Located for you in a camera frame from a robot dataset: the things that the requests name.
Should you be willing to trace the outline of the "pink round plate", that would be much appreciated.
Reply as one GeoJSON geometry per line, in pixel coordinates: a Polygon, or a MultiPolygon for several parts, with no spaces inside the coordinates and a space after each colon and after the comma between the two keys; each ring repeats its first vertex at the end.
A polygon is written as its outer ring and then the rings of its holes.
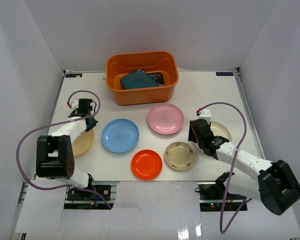
{"type": "Polygon", "coordinates": [[[160,103],[147,114],[147,123],[156,133],[172,135],[182,129],[185,117],[180,108],[170,103],[160,103]]]}

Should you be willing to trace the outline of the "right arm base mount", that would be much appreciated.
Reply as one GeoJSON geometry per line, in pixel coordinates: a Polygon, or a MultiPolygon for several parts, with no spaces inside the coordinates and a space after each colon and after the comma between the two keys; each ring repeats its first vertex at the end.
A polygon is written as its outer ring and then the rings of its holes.
{"type": "MultiPolygon", "coordinates": [[[[194,190],[199,194],[201,212],[220,212],[223,202],[223,193],[214,182],[201,182],[194,190]]],[[[225,201],[225,212],[235,212],[244,197],[238,194],[228,194],[225,201]]]]}

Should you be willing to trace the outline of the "beige floral round plate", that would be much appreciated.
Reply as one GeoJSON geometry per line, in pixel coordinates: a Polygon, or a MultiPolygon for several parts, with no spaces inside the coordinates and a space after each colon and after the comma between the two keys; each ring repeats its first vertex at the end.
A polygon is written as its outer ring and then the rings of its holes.
{"type": "Polygon", "coordinates": [[[197,155],[189,144],[176,141],[165,149],[164,160],[170,168],[181,172],[187,171],[195,165],[197,155]]]}

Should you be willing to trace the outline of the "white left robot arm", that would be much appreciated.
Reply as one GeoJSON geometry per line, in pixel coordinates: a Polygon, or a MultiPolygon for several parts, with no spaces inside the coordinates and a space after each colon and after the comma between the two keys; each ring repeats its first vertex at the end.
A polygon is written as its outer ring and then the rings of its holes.
{"type": "Polygon", "coordinates": [[[50,135],[37,139],[36,174],[40,178],[58,180],[79,187],[78,193],[89,200],[95,196],[93,177],[75,166],[75,157],[86,153],[94,143],[98,121],[92,117],[94,100],[80,98],[70,104],[69,123],[50,135]]]}

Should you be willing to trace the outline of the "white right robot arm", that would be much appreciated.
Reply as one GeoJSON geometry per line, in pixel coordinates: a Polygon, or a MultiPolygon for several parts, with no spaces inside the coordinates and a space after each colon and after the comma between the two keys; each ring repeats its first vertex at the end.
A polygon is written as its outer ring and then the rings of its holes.
{"type": "Polygon", "coordinates": [[[215,192],[219,198],[241,195],[261,202],[278,216],[300,199],[300,184],[287,162],[274,162],[239,150],[228,139],[215,136],[210,124],[202,118],[189,122],[188,140],[198,144],[205,155],[234,165],[249,176],[249,180],[227,179],[218,184],[215,192]]]}

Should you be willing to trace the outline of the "blue round plate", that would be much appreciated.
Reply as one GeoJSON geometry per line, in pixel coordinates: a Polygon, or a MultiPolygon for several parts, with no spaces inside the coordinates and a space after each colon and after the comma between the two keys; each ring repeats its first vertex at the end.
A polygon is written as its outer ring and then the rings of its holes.
{"type": "Polygon", "coordinates": [[[109,122],[101,134],[103,146],[115,154],[129,152],[137,145],[139,138],[140,132],[137,125],[125,118],[109,122]]]}

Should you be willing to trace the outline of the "teal square plate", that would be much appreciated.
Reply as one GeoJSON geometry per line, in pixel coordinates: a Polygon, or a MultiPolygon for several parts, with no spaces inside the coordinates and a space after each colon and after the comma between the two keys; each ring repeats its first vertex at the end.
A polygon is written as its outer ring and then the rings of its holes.
{"type": "Polygon", "coordinates": [[[158,83],[142,69],[136,70],[124,76],[120,80],[125,90],[158,87],[158,83]]]}

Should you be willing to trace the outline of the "yellow round plate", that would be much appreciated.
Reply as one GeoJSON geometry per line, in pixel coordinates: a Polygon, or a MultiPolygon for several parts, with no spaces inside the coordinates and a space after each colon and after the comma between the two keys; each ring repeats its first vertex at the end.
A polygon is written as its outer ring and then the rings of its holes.
{"type": "Polygon", "coordinates": [[[72,152],[74,157],[86,153],[94,143],[94,130],[84,131],[72,143],[72,152]]]}

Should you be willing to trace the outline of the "cream white round plate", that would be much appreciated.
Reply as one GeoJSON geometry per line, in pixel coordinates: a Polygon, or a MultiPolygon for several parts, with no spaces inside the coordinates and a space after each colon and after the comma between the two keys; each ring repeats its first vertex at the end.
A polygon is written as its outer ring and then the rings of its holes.
{"type": "Polygon", "coordinates": [[[231,136],[229,130],[221,123],[216,122],[216,121],[211,121],[210,129],[215,136],[221,136],[221,137],[228,139],[230,142],[232,141],[232,136],[231,136]]]}

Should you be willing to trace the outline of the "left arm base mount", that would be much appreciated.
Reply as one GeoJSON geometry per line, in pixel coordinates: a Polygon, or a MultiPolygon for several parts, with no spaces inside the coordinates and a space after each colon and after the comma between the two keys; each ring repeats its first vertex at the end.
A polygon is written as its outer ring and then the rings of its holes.
{"type": "Polygon", "coordinates": [[[91,185],[93,192],[70,188],[67,191],[65,210],[110,210],[112,186],[109,184],[91,185]]]}

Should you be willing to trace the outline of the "orange plastic bin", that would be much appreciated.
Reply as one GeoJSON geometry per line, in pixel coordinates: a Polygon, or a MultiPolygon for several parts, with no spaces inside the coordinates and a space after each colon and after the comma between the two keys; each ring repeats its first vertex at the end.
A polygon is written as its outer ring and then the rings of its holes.
{"type": "Polygon", "coordinates": [[[172,98],[178,80],[175,57],[167,51],[117,54],[106,63],[106,85],[120,106],[167,102],[172,98]],[[164,86],[124,89],[121,79],[137,70],[148,74],[162,73],[164,86]]]}

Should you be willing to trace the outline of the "orange round plate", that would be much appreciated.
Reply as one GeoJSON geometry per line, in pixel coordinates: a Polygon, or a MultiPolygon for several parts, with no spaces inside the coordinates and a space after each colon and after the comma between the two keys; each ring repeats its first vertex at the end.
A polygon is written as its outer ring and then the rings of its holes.
{"type": "Polygon", "coordinates": [[[139,179],[150,181],[159,176],[163,169],[160,155],[151,149],[138,151],[131,160],[132,173],[139,179]]]}

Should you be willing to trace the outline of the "black floral square plate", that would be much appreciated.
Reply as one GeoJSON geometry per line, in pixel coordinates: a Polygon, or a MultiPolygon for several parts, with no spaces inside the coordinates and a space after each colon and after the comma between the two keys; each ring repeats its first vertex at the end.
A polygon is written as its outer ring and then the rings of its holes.
{"type": "Polygon", "coordinates": [[[149,72],[148,75],[157,83],[159,87],[165,86],[164,76],[162,72],[149,72]]]}

